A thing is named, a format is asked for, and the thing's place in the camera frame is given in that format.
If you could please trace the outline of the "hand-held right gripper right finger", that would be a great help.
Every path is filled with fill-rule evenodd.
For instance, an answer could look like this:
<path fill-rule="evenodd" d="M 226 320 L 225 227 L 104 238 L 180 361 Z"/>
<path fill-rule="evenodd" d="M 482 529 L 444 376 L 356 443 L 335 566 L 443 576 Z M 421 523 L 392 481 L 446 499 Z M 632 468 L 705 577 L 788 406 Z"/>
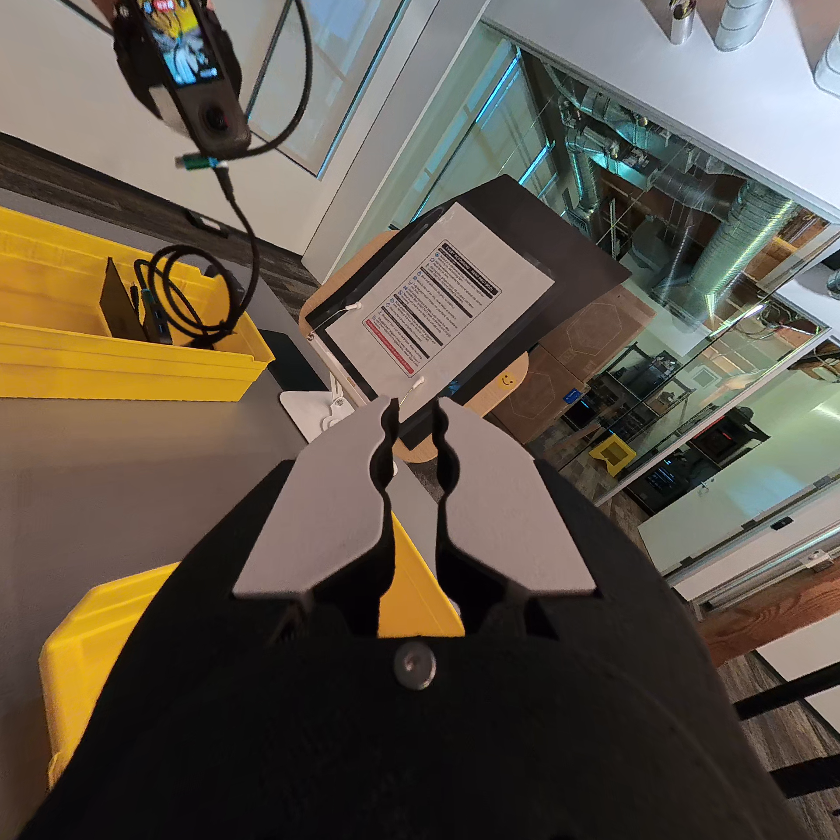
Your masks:
<path fill-rule="evenodd" d="M 437 527 L 453 550 L 531 595 L 592 595 L 595 581 L 536 461 L 481 416 L 442 397 L 434 408 Z"/>

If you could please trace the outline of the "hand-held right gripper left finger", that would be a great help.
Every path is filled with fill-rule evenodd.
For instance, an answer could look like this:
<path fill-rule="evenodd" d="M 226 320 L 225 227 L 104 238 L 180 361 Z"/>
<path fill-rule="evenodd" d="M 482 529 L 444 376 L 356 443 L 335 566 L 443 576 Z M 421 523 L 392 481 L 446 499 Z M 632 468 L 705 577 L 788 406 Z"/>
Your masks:
<path fill-rule="evenodd" d="M 238 599 L 381 600 L 395 572 L 392 447 L 398 401 L 379 396 L 322 431 L 290 470 L 233 586 Z"/>

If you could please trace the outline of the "silver adapter with black cable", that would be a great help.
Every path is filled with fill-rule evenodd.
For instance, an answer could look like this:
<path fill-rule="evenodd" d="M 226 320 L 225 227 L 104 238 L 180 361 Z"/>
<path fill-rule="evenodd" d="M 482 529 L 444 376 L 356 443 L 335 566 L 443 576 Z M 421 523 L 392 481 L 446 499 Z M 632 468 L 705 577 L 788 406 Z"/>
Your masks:
<path fill-rule="evenodd" d="M 249 241 L 251 269 L 248 286 L 244 291 L 238 292 L 236 278 L 222 260 L 206 249 L 191 244 L 168 245 L 153 253 L 145 263 L 137 260 L 134 264 L 135 275 L 141 288 L 152 290 L 160 301 L 169 319 L 170 328 L 186 336 L 189 347 L 210 350 L 235 333 L 240 319 L 246 314 L 256 293 L 260 270 L 259 240 L 236 201 L 226 162 L 201 154 L 187 154 L 176 162 L 189 172 L 208 169 L 215 174 L 228 204 L 244 226 Z M 172 279 L 176 263 L 185 257 L 205 260 L 213 271 L 211 278 L 220 278 L 224 282 L 227 291 L 227 314 L 216 323 L 206 323 Z"/>

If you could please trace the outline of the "yellow plastic bin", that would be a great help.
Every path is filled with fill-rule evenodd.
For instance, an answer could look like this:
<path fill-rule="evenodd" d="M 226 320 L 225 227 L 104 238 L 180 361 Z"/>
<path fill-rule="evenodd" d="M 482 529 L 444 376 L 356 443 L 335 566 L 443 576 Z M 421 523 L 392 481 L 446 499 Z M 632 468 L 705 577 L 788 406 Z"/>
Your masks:
<path fill-rule="evenodd" d="M 381 598 L 378 635 L 462 637 L 465 628 L 403 525 L 392 514 L 393 582 Z M 47 638 L 38 658 L 51 760 L 52 790 L 75 752 L 124 645 L 178 563 L 100 584 Z"/>
<path fill-rule="evenodd" d="M 118 338 L 100 304 L 151 253 L 2 208 L 2 397 L 237 402 L 275 355 L 244 315 L 216 350 Z"/>

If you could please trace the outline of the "protocol sheet on stand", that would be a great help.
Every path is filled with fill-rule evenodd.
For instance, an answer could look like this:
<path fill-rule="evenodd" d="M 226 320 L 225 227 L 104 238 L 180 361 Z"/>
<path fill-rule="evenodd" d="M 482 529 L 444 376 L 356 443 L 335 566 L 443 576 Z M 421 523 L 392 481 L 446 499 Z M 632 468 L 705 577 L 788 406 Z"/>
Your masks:
<path fill-rule="evenodd" d="M 501 294 L 420 372 L 406 376 L 363 320 L 442 241 Z M 435 400 L 464 406 L 550 330 L 628 277 L 628 271 L 509 175 L 447 200 L 397 231 L 311 313 L 306 338 L 361 407 L 398 401 L 399 439 L 432 433 Z"/>
<path fill-rule="evenodd" d="M 300 332 L 306 337 L 312 330 L 312 312 L 321 305 L 334 292 L 338 291 L 353 275 L 353 273 L 362 267 L 362 265 L 377 252 L 382 250 L 386 243 L 395 237 L 397 231 L 386 230 L 373 237 L 368 244 L 360 249 L 351 259 L 349 259 L 340 269 L 337 269 L 330 278 L 328 278 L 319 289 L 314 291 L 310 298 L 307 299 L 300 310 L 298 323 Z M 515 388 L 504 391 L 499 388 L 497 384 L 497 376 L 495 376 L 489 383 L 485 385 L 477 394 L 472 396 L 465 404 L 465 408 L 478 414 L 481 417 L 486 416 L 492 409 L 499 405 L 506 399 L 513 391 L 515 391 L 524 381 L 529 369 L 529 355 L 527 352 L 522 353 L 516 360 L 511 362 L 502 372 L 510 370 L 518 379 L 518 384 Z M 430 435 L 418 444 L 415 448 L 407 448 L 403 442 L 395 442 L 393 448 L 394 457 L 406 462 L 407 464 L 422 464 L 426 463 L 437 456 L 437 449 L 434 445 L 433 439 Z"/>

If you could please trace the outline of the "cardboard box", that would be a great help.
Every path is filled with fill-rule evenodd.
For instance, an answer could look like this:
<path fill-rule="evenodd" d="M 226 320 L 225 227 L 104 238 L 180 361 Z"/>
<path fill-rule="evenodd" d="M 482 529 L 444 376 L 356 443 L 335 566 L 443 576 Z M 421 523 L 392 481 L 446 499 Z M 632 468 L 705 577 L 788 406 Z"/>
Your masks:
<path fill-rule="evenodd" d="M 519 443 L 529 444 L 589 389 L 587 383 L 537 345 L 528 356 L 528 372 L 522 383 L 489 415 Z"/>
<path fill-rule="evenodd" d="M 655 319 L 656 311 L 617 286 L 553 329 L 540 342 L 581 382 L 598 375 Z"/>

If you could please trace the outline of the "glass door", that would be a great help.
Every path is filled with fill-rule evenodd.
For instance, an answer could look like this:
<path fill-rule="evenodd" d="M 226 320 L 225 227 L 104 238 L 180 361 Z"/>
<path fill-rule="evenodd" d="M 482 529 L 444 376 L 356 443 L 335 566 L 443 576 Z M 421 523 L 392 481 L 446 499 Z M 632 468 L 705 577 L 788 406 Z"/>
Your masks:
<path fill-rule="evenodd" d="M 666 583 L 687 602 L 808 543 L 838 540 L 838 481 L 812 486 L 740 523 L 696 514 L 686 523 L 658 514 L 639 527 L 645 549 Z"/>

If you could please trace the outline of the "large paned window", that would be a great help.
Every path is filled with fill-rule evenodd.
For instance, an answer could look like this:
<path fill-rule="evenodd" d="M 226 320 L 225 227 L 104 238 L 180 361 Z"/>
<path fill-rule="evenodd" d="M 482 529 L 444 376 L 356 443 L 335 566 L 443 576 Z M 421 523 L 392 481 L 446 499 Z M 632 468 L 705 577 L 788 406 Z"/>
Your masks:
<path fill-rule="evenodd" d="M 407 2 L 302 2 L 310 30 L 306 50 L 295 2 L 276 21 L 246 107 L 257 143 L 273 140 L 297 111 L 311 57 L 307 107 L 278 151 L 321 177 L 373 78 Z"/>

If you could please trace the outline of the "printed instruction sheet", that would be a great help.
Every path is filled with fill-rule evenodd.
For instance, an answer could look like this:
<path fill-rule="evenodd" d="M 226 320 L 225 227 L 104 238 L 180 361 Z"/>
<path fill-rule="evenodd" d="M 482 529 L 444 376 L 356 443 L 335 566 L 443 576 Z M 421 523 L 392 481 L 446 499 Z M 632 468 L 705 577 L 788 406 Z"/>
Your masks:
<path fill-rule="evenodd" d="M 413 376 L 500 295 L 501 287 L 444 239 L 363 326 L 399 371 Z"/>

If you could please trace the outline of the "black equipment shelf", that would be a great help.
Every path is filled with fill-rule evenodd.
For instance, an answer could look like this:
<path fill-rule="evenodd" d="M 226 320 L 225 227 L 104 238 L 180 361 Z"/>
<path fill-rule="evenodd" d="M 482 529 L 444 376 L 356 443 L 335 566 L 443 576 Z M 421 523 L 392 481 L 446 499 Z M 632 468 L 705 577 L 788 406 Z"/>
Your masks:
<path fill-rule="evenodd" d="M 628 476 L 624 492 L 647 514 L 664 510 L 714 477 L 753 441 L 767 435 L 749 408 L 732 406 L 778 360 L 767 331 L 722 334 L 685 364 L 670 353 L 649 355 L 633 345 L 595 380 L 571 423 L 582 432 L 563 453 L 560 473 L 598 501 Z M 615 434 L 637 452 L 616 477 L 590 450 Z"/>

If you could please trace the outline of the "black stand pole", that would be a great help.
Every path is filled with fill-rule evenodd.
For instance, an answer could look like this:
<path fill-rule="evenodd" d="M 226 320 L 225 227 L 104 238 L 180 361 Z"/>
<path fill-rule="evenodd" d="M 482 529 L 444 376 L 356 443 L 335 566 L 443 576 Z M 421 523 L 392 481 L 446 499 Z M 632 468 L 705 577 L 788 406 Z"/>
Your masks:
<path fill-rule="evenodd" d="M 733 708 L 740 720 L 748 720 L 838 686 L 839 665 L 835 664 L 739 700 Z"/>

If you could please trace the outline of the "yellow square frame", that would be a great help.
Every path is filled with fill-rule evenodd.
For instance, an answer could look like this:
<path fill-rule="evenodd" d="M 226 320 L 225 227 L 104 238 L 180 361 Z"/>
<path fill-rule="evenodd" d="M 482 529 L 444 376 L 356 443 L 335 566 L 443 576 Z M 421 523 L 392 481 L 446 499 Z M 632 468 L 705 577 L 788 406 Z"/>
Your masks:
<path fill-rule="evenodd" d="M 600 444 L 594 446 L 590 450 L 589 456 L 594 460 L 603 462 L 608 474 L 616 477 L 635 460 L 637 452 L 622 438 L 612 434 Z"/>

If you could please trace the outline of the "wooden post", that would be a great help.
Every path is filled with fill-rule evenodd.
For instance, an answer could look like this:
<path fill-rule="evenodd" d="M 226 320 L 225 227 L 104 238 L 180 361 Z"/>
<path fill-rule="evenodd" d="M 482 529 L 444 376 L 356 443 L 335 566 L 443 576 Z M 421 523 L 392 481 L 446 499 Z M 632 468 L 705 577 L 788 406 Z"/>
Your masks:
<path fill-rule="evenodd" d="M 713 666 L 749 654 L 839 611 L 839 563 L 803 570 L 784 581 L 708 612 L 697 630 Z"/>

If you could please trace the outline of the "metal ventilation duct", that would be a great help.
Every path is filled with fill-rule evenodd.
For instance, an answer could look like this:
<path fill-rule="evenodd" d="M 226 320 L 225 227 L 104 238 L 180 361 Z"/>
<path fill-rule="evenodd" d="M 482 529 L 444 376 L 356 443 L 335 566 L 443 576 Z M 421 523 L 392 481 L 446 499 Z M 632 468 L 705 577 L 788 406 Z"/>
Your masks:
<path fill-rule="evenodd" d="M 726 1 L 714 45 L 720 52 L 736 51 L 751 43 L 760 32 L 773 1 Z"/>
<path fill-rule="evenodd" d="M 699 319 L 711 316 L 726 289 L 797 209 L 794 200 L 766 185 L 745 182 L 727 218 L 718 226 L 691 272 L 686 298 L 688 313 Z"/>

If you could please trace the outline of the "glass wall panel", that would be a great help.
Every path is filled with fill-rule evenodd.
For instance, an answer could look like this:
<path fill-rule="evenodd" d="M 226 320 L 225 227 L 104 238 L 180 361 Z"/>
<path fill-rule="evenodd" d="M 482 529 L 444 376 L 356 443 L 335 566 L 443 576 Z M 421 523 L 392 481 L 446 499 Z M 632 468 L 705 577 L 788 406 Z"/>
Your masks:
<path fill-rule="evenodd" d="M 393 172 L 399 229 L 445 200 L 509 175 L 628 271 L 621 283 L 656 311 L 635 341 L 586 383 L 572 407 L 529 444 L 559 472 L 583 435 L 572 411 L 595 380 L 635 345 L 677 364 L 731 331 L 770 335 L 778 360 L 758 387 L 826 327 L 783 304 L 778 290 L 838 243 L 838 224 L 723 160 L 648 110 L 479 26 Z M 686 309 L 691 272 L 745 182 L 798 209 L 717 302 Z M 736 403 L 741 392 L 731 402 Z"/>

